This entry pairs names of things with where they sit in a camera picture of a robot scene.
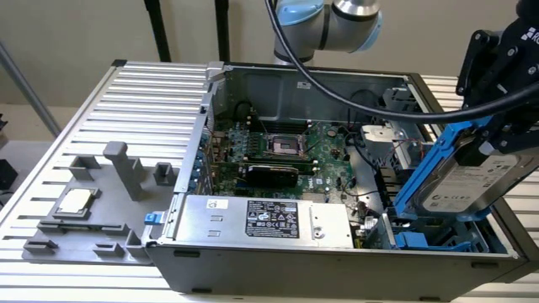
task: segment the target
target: table surface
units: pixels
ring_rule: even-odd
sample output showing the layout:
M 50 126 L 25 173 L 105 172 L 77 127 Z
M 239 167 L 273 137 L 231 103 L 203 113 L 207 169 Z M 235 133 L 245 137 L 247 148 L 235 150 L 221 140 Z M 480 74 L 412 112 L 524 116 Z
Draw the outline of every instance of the table surface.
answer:
M 30 264 L 22 245 L 36 232 L 53 201 L 72 177 L 66 167 L 74 155 L 101 155 L 108 141 L 129 145 L 128 156 L 144 166 L 169 162 L 181 166 L 189 111 L 197 109 L 205 65 L 128 62 L 110 68 L 62 134 L 29 173 L 8 206 L 0 212 L 0 300 L 62 302 L 328 302 L 327 299 L 184 295 L 173 292 L 154 267 Z M 456 78 L 423 76 L 444 110 L 456 110 Z M 539 172 L 505 195 L 505 200 L 539 245 Z M 536 303 L 539 273 L 512 284 L 484 284 L 453 302 Z

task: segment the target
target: white wall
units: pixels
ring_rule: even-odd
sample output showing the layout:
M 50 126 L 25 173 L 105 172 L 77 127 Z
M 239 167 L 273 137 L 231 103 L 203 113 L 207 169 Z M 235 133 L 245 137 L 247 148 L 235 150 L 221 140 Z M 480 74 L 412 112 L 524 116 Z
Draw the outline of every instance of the white wall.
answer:
M 380 0 L 384 27 L 363 54 L 317 52 L 317 66 L 456 75 L 472 31 L 503 29 L 516 0 Z M 213 0 L 161 0 L 176 62 L 217 59 Z M 261 0 L 231 0 L 233 61 L 269 63 Z M 113 59 L 156 61 L 142 0 L 0 0 L 0 39 L 48 105 L 78 106 Z M 24 104 L 0 69 L 0 102 Z

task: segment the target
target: blue latch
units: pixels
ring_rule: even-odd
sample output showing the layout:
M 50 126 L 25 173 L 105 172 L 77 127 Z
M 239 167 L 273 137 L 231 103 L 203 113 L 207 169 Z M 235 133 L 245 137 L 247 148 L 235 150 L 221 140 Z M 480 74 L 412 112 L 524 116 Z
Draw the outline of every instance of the blue latch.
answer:
M 160 225 L 161 224 L 161 213 L 146 213 L 144 216 L 144 224 L 145 225 Z
M 468 251 L 472 244 L 463 242 L 455 246 L 428 246 L 424 234 L 420 232 L 401 232 L 395 235 L 396 247 L 400 249 L 421 250 L 421 251 Z

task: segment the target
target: gray plastic stand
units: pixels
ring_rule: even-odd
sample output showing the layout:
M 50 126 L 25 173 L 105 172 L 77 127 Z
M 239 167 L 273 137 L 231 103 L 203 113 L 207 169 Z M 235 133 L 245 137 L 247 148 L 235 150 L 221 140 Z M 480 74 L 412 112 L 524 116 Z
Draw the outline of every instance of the gray plastic stand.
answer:
M 144 217 L 168 210 L 173 187 L 168 182 L 156 184 L 157 168 L 128 159 L 125 150 L 122 142 L 106 145 L 104 155 L 113 166 L 98 165 L 93 157 L 74 159 L 69 167 L 74 177 L 24 245 L 24 259 L 40 263 L 152 264 L 141 239 L 156 239 L 162 225 L 145 226 Z M 169 168 L 166 174 L 157 174 L 166 181 L 168 175 L 177 175 L 177 169 Z M 58 206 L 70 189 L 89 189 L 92 198 L 77 213 L 62 213 Z

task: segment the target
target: black pole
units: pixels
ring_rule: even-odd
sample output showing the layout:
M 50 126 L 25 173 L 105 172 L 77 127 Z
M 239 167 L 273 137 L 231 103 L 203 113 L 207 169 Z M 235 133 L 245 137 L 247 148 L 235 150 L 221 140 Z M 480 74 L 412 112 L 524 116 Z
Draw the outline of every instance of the black pole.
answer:
M 216 7 L 219 61 L 229 61 L 228 0 L 213 0 Z
M 168 49 L 165 25 L 162 24 L 161 5 L 158 0 L 144 0 L 144 5 L 149 15 L 149 22 L 152 23 L 158 60 L 161 60 L 161 62 L 172 62 L 170 50 Z

